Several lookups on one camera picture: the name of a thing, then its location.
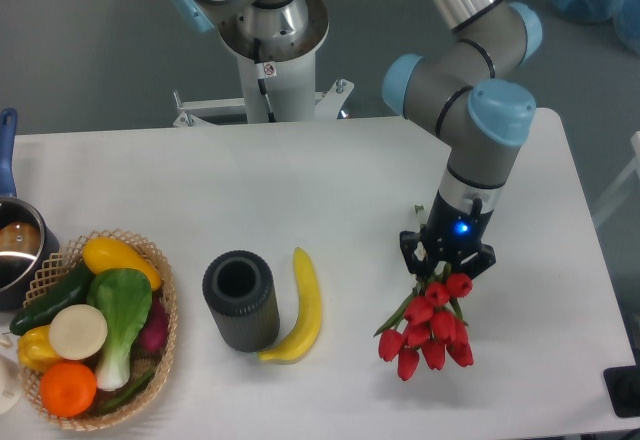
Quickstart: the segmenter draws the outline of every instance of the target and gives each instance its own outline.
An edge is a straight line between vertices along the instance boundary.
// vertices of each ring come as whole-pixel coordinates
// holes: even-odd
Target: bok choy
[[[151,286],[139,270],[111,269],[98,275],[94,302],[107,320],[107,339],[95,374],[98,388],[123,387],[131,374],[131,346],[151,308]]]

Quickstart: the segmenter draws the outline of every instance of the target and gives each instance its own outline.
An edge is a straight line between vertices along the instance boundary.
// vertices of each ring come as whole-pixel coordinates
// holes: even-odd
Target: red tulip
[[[419,347],[429,340],[431,337],[431,329],[428,323],[409,324],[404,335],[408,347]]]
[[[473,365],[473,354],[471,353],[471,346],[468,343],[455,342],[447,345],[447,352],[449,352],[451,358],[461,367]]]
[[[447,310],[433,314],[431,329],[436,338],[444,343],[450,343],[456,339],[455,317]]]
[[[380,335],[380,343],[378,344],[378,354],[385,362],[390,362],[400,352],[404,345],[404,338],[395,330],[385,330]]]
[[[459,318],[455,318],[456,322],[456,343],[469,343],[469,334],[467,333],[467,327],[464,322]]]
[[[422,345],[422,355],[431,370],[442,370],[444,367],[444,343],[438,340],[427,340]]]
[[[449,290],[440,282],[430,283],[424,296],[434,307],[446,305],[450,298]]]
[[[433,316],[433,306],[422,295],[417,296],[404,311],[404,318],[412,325],[428,322]]]
[[[452,273],[447,278],[447,290],[452,297],[466,297],[472,288],[473,282],[466,273]]]
[[[418,368],[420,355],[413,348],[403,348],[398,356],[398,376],[405,382],[409,380]]]

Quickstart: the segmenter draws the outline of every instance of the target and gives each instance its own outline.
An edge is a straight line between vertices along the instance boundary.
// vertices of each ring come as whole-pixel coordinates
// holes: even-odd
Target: blue led light
[[[464,235],[466,233],[469,233],[469,225],[467,225],[462,220],[458,220],[453,225],[453,231],[456,232],[456,235]]]

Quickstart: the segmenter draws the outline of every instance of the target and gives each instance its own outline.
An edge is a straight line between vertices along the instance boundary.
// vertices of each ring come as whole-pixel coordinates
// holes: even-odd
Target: green chili pepper
[[[84,302],[94,274],[82,260],[42,297],[22,309],[11,321],[9,330],[24,335],[32,328],[48,325],[63,308]]]
[[[141,392],[146,388],[151,379],[153,378],[153,374],[155,373],[154,368],[150,368],[146,372],[144,372],[140,377],[131,382],[131,385],[127,387],[120,395],[112,398],[104,402],[98,408],[96,408],[96,415],[105,415],[113,410],[117,409],[121,405],[127,403],[130,399],[132,399],[136,394]]]

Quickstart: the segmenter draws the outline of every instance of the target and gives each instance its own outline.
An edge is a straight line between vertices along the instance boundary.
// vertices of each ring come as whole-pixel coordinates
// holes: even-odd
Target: wicker basket
[[[155,375],[147,387],[135,396],[129,403],[106,415],[94,415],[89,408],[85,413],[74,418],[61,418],[51,415],[42,405],[39,395],[40,378],[42,374],[30,370],[21,365],[20,377],[26,398],[38,413],[50,423],[58,425],[63,430],[91,431],[116,425],[142,411],[157,395],[169,375],[173,363],[173,352],[176,342],[178,324],[178,310],[176,291],[171,274],[171,267],[167,259],[162,255],[154,243],[146,238],[131,232],[122,230],[92,232],[89,236],[82,236],[62,248],[59,253],[54,253],[42,264],[42,268],[36,272],[35,279],[31,282],[24,305],[27,306],[36,298],[44,295],[49,288],[60,281],[66,273],[73,268],[82,258],[82,249],[88,240],[95,237],[112,237],[120,239],[131,245],[138,253],[151,262],[160,273],[163,280],[161,290],[161,302],[169,315],[169,337],[165,348],[156,355],[151,355],[141,348],[134,346],[131,351],[131,378],[129,382],[140,377],[149,368],[155,368]],[[116,392],[98,391],[95,404],[117,395]]]

